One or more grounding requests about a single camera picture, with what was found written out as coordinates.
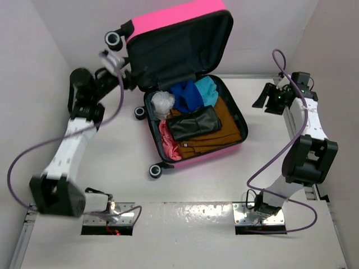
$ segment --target pink cloth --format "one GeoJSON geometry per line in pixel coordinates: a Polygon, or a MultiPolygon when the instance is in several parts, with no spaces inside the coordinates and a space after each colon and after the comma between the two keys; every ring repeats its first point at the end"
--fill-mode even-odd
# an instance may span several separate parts
{"type": "Polygon", "coordinates": [[[181,153],[178,149],[177,143],[173,140],[171,133],[166,125],[165,120],[159,123],[159,132],[162,135],[162,146],[164,153],[174,161],[182,160],[181,153]]]}

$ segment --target black pouch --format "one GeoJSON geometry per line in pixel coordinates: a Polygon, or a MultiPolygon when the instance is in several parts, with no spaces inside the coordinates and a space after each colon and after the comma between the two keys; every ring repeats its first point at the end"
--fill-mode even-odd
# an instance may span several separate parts
{"type": "Polygon", "coordinates": [[[175,141],[184,141],[222,129],[222,123],[211,105],[168,119],[166,125],[175,141]]]}

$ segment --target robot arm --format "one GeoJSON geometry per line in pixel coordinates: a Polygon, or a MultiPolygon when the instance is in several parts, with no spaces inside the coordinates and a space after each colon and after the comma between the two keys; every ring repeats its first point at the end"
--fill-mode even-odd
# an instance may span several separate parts
{"type": "MultiPolygon", "coordinates": [[[[285,78],[278,86],[267,84],[253,107],[263,107],[269,96],[266,112],[283,114],[287,117],[287,127],[291,139],[303,126],[305,110],[308,110],[307,126],[285,156],[282,173],[266,190],[290,198],[303,187],[321,184],[333,163],[338,151],[338,144],[329,141],[320,124],[317,111],[318,98],[309,90],[310,74],[296,72],[292,78],[305,96],[307,108],[296,96],[291,87],[283,89],[289,81],[285,78]]],[[[253,210],[261,217],[276,215],[286,200],[268,192],[260,192],[255,200],[253,210]]]]}
{"type": "MultiPolygon", "coordinates": [[[[111,52],[106,55],[116,68],[126,65],[125,59],[111,52]]],[[[84,68],[71,73],[70,120],[65,136],[86,130],[64,139],[42,174],[30,180],[30,189],[41,214],[79,217],[86,212],[111,212],[112,195],[93,189],[80,190],[76,185],[76,175],[86,147],[103,120],[105,109],[99,101],[118,86],[117,78],[111,75],[113,72],[113,68],[105,70],[99,78],[94,78],[84,68]]]]}

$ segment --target suitcase wheel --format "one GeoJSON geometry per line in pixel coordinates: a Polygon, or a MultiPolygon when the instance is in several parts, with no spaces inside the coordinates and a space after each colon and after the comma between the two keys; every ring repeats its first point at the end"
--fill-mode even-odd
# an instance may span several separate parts
{"type": "Polygon", "coordinates": [[[110,50],[114,50],[115,52],[119,52],[123,47],[121,37],[115,31],[108,32],[105,35],[105,42],[106,42],[108,48],[110,50]]]}
{"type": "Polygon", "coordinates": [[[159,178],[162,175],[162,168],[158,164],[154,164],[151,165],[149,172],[152,178],[159,178]]]}
{"type": "Polygon", "coordinates": [[[146,113],[143,106],[138,106],[137,108],[135,108],[135,117],[138,120],[143,120],[146,118],[146,113]]]}

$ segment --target open suitcase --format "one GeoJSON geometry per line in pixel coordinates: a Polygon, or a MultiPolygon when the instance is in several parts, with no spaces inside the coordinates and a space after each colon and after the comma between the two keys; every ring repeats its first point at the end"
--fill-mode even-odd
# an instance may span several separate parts
{"type": "Polygon", "coordinates": [[[144,106],[135,109],[137,119],[147,118],[161,162],[149,173],[159,178],[162,169],[179,168],[226,154],[240,147],[248,135],[247,124],[224,82],[210,78],[226,104],[240,132],[238,141],[179,161],[164,152],[151,99],[157,91],[168,91],[178,82],[197,81],[219,64],[233,26],[233,18],[221,0],[194,2],[133,18],[116,32],[125,36],[132,73],[140,73],[137,86],[144,95],[144,106]]]}

